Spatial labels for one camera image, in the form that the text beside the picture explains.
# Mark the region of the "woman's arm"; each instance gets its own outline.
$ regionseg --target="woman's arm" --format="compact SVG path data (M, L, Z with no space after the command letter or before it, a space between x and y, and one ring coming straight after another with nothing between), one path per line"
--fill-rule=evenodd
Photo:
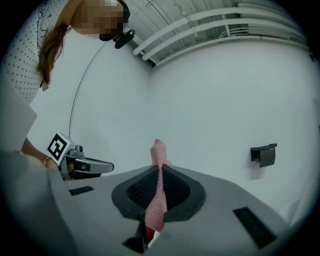
M32 145L32 143L28 140L28 138L25 139L21 151L25 155L29 155L38 159L42 164L44 164L45 162L46 168L58 170L58 166L55 163L55 161L53 161L51 158L47 159L48 156L42 153L41 151L39 151L38 149L36 149L34 145Z
M42 164L44 164L45 162L44 167L54 169L57 171L59 170L58 165L55 163L55 161L53 161L51 158L47 159L48 156L42 153L41 151L39 151L38 149L36 149L34 145L32 145L32 143L28 140L28 138L25 139L21 151L25 155L29 155L38 159ZM68 157L66 158L66 167L67 167L68 173L71 173L75 170L74 161L71 158L68 158ZM86 165L83 164L81 167L81 170L85 170L85 169L86 169Z

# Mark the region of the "ceiling pipe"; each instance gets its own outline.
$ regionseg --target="ceiling pipe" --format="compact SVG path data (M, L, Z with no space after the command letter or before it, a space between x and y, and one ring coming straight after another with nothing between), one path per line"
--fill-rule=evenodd
M229 31L230 31L230 34L234 34L238 32L250 32L250 33L251 32L269 32L269 33L282 33L284 35L290 36L289 32L272 29L272 28L266 28L266 27L236 27L236 28L229 29ZM219 35L219 38L223 38L226 34L227 34L226 31L222 32Z
M128 26L123 28L124 32L128 32L129 30L130 30L130 28ZM143 43L142 39L137 34L134 35L134 38L132 39L132 41L135 42L138 46ZM144 51L141 51L140 53L141 53L141 55L145 55L146 54ZM159 63L158 58L155 57L155 56L152 57L152 58L149 58L149 59L151 61L153 61L155 63L155 65L157 65Z
M194 32L200 32L200 31L212 29L215 27L220 27L220 26L225 26L225 25L235 25L235 24L237 24L237 25L238 24L254 24L254 25L270 26L270 27L274 27L274 28L278 28L280 30L290 32L292 34L300 36L303 39L307 39L304 34L296 31L295 29L293 29L287 25L279 24L274 21L255 19L255 18L231 18L231 19L216 20L216 21L204 23L204 24L201 24L198 26L194 26L193 28L187 29L179 34L176 34L175 36L169 38L168 40L164 41L163 43L161 43L158 46L156 46L155 48L153 48L151 51L147 52L142 57L142 59L144 61L146 61L151 56L153 56L157 52L161 51L165 47L171 45L172 43L174 43L182 38L185 38L189 35L192 35Z
M289 41L289 40L286 40L286 39L280 39L280 38L268 37L268 36L261 36L261 35L236 35L236 36L218 38L218 39L214 39L214 40L210 40L210 41L206 41L206 42L202 42L202 43L198 43L196 45L190 46L190 47L188 47L186 49L183 49L183 50L180 50L180 51L170 55L169 57L163 59L162 61L158 62L157 66L160 66L163 63L166 63L169 60L172 60L172 59L174 59L175 57L177 57L177 56L179 56L181 54L187 53L187 52L195 50L197 48L209 46L209 45L212 45L212 44L217 44L217 43L224 42L224 41L243 40L243 39L259 39L259 40L263 39L263 40L269 40L269 41L275 41L275 42L281 42L281 43L286 43L286 44L290 44L290 45L299 46L299 47L302 47L302 48L304 48L306 50L309 49L306 45L303 45L302 43Z
M222 14L222 19L225 20L226 19L226 16L224 14ZM228 25L225 25L225 32L226 34L228 35L228 37L230 37L230 30L229 30L229 27Z
M274 12L268 11L268 10L262 10L262 9L256 9L256 8L239 8L239 7L211 9L211 10L206 10L206 11L192 14L188 17L184 17L184 18L177 20L177 21L171 23L170 25L164 27L163 29L159 30L157 33L150 36L146 41L144 41L137 48L135 48L133 51L133 54L138 55L143 49L145 49L147 46L152 44L158 38L171 32L172 30L175 30L176 28L179 28L183 25L188 24L190 21L198 21L203 18L210 17L210 16L227 15L227 14L251 14L251 15L266 16L269 18L276 19L276 20L283 22L285 24L288 24L290 26L293 26L297 30L301 31L301 28L299 27L299 25L297 25L297 23L293 22L291 19L283 17L277 13L274 13Z
M290 14L284 10L278 10L278 9L274 9L274 8L271 8L271 7L266 7L266 6L263 6L263 5L259 5L259 4L254 4L254 3L242 3L242 2L238 2L236 4L237 7L240 7L240 8L257 8L259 10L266 10L266 11L270 11L270 12L273 12L275 14L279 14L279 15L282 15L282 16L286 16L287 18L289 19L292 19L294 20Z

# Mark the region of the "black slot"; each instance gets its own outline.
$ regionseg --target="black slot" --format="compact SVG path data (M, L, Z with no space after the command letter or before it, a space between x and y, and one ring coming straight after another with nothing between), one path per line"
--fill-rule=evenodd
M148 249L147 235L146 235L146 224L144 217L140 220L137 231L133 237L127 239L123 245L130 249L143 254Z
M235 209L233 212L260 249L276 239L248 207Z
M71 194L71 196L76 196L82 193L86 193L89 191L94 190L91 186L83 186L83 187L79 187L79 188L75 188L75 189L70 189L69 192Z

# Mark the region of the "white wall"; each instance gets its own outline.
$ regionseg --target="white wall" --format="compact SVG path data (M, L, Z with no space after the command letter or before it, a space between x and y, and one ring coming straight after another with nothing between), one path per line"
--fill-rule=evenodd
M67 34L50 88L39 90L31 103L38 116L28 138L39 150L45 152L56 132L68 136L77 88L103 44L74 31ZM86 156L114 163L113 174L151 163L150 143L146 147L144 142L150 71L144 61L133 56L130 46L117 50L113 42L107 42L81 86L70 138L83 145Z
M306 51L269 42L189 53L152 72L151 136L174 165L235 182L280 212L319 170L319 71ZM250 148L272 143L275 164L258 168Z
M106 43L92 62L76 100L70 138L86 156L112 162L114 175L151 164L147 98L151 67Z

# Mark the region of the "cable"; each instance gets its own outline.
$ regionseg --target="cable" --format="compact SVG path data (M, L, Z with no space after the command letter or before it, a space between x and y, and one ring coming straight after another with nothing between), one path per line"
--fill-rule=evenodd
M76 93L75 93L75 96L74 96L74 100L73 100L73 104L72 104L72 109L71 109L71 115L70 115L70 122L69 122L69 139L71 138L71 127L72 127L72 121L73 121L73 118L74 118L74 111L75 111L75 105L76 105L76 101L77 101L77 97L78 97L78 94L79 94L79 90L80 90L80 87L82 85L82 82L87 74L87 71L91 65L91 63L94 61L94 59L96 58L96 56L98 55L98 53L101 51L101 49L105 46L105 44L107 43L107 41L101 46L101 48L97 51L97 53L94 55L94 57L92 58L92 60L90 61L88 67L86 68L85 72L83 73L83 76L81 78L81 81L78 85L78 88L76 90Z

